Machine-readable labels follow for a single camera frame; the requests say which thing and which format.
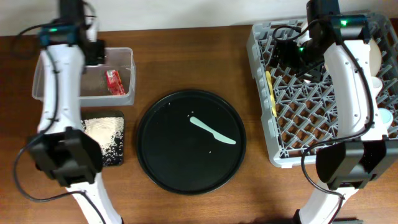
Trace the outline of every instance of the clear plastic container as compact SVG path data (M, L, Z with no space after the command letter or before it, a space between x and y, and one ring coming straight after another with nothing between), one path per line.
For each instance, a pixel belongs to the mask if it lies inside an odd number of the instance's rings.
M80 106L133 105L136 86L136 66L132 50L128 47L105 48L106 63L86 67L80 82ZM125 95L112 95L106 85L105 71L119 71ZM32 96L43 101L44 68L41 59L37 62L33 79Z

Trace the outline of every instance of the black plate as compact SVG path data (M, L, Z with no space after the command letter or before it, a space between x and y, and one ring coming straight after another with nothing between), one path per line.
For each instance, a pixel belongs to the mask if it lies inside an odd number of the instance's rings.
M93 111L93 112L83 112L81 114L81 120L94 119L94 118L123 118L123 132L122 138L115 138L116 146L111 147L110 150L114 151L114 154L108 156L102 156L102 163L104 167L108 166L120 166L123 163L124 157L124 127L126 122L124 122L124 114L122 111Z
M194 116L236 141L216 140L190 122ZM241 165L246 133L235 109L207 91L184 90L156 102L137 133L137 156L145 173L165 190L184 195L210 192L227 183Z

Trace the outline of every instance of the yellow item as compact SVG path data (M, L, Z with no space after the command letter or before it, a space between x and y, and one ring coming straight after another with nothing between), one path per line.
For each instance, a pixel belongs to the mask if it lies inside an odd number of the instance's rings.
M272 80L271 80L271 73L266 71L268 89L270 92L270 98L272 103L272 114L276 117L276 105L275 105L275 98L274 98L274 89L272 89Z

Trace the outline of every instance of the dish rack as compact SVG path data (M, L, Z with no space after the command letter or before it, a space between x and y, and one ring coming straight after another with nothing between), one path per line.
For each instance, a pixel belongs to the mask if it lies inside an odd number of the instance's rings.
M376 98L379 108L393 114L388 129L391 139L398 139L398 38L390 20L380 14L366 14L369 30L382 53L382 66L377 74L384 87ZM254 24L246 45L251 74L259 91L261 123L271 163L276 167L300 165L303 151L316 142L337 135L337 109L331 78L327 72L319 83L297 79L289 67L268 67L275 41L272 33L280 25L300 26L306 19L261 22ZM298 33L292 29L278 30L276 36L288 39ZM270 89L266 71L271 73L277 116L272 114ZM315 163L317 150L305 158Z

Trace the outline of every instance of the cable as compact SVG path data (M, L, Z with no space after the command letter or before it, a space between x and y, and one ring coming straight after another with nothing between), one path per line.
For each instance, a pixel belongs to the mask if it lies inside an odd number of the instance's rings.
M18 40L20 40L21 37L22 37L22 35L24 35L26 32L28 32L28 31L30 31L30 30L33 30L33 29L41 28L41 27L43 27L43 26L45 26L45 25L48 25L48 24L39 24L39 25L36 25L36 26L28 27L28 28L26 28L26 29L20 31L20 32L13 38L13 40L11 41L11 46L10 46L11 55L13 55L14 57L16 57L16 58L18 58L18 59L23 59L23 60L28 60L28 59L31 59L32 57L34 57L35 54L37 53L37 50L39 49L38 47L36 47L30 54L27 54L27 55L18 54L18 53L15 51L15 47L16 47L16 45L17 45Z
M279 27L277 27L277 28L274 30L274 32L272 33L272 38L273 38L276 42L280 42L280 43L287 43L287 42L296 40L297 38L299 38L299 37L301 37L302 35L304 35L304 34L306 33L306 31L310 30L310 29L311 29L313 26L315 26L315 24L318 23L318 22L320 22L318 19L314 19L314 20L313 20L312 22L310 22L310 23L308 24L308 26L307 26L303 31L301 31L301 32L300 32L301 28L299 28L299 27L297 28L297 27L292 27L292 26L287 26L287 25L279 26ZM276 35L276 32L277 32L279 29L281 29L281 28L289 28L289 29L296 30L296 31L299 32L299 34L296 35L295 37L292 37L292 38L286 39L286 40L278 39L275 35Z
M35 197L29 195L29 194L22 188L21 183L19 182L18 175L17 175L17 165L18 165L19 159L21 158L21 155L22 155L26 150L28 150L28 148L30 148L30 147L32 147L33 145L35 145L36 142L37 142L38 140L42 139L43 136L44 136L44 134L53 126L54 122L56 122L56 120L57 120L56 118L57 118L58 104L59 104L59 80L58 80L58 79L59 79L59 77L58 77L59 71L58 71L57 68L56 68L55 61L54 61L52 55L50 54L50 52L49 52L48 50L45 50L45 52L46 52L46 54L48 55L49 60L50 60L50 62L51 62L51 64L52 64L52 66L53 66L53 73L54 73L54 76L55 76L55 106L54 106L54 113L53 113L52 118L50 118L50 123L49 123L49 125L48 125L45 129L43 129L42 131L40 131L40 133L37 134L37 135L33 138L33 140L31 140L26 146L24 146L24 147L18 152L18 155L17 155L17 157L16 157L16 159L15 159L15 161L14 161L14 163L13 163L13 167L12 167L12 176L13 176L13 178L14 178L15 185L16 185L18 191L19 191L25 198L27 198L27 199L29 199L29 200L31 200L31 201L33 201L33 202L50 202L50 201L52 201L52 200L60 199L60 198L63 198L63 197L69 196L69 195L80 194L80 195L83 196L83 197L87 200L87 202L93 207L93 209L95 210L95 212L96 212L96 213L98 214L98 216L100 217L102 223L106 224L105 219L104 219L104 217L102 216L101 212L98 210L98 208L95 206L95 204L93 203L93 201L91 201L91 199L87 196L86 192L84 192L84 191L77 190L77 191L67 192L67 193L60 194L60 195L56 195L56 196L49 197L49 198L35 198Z

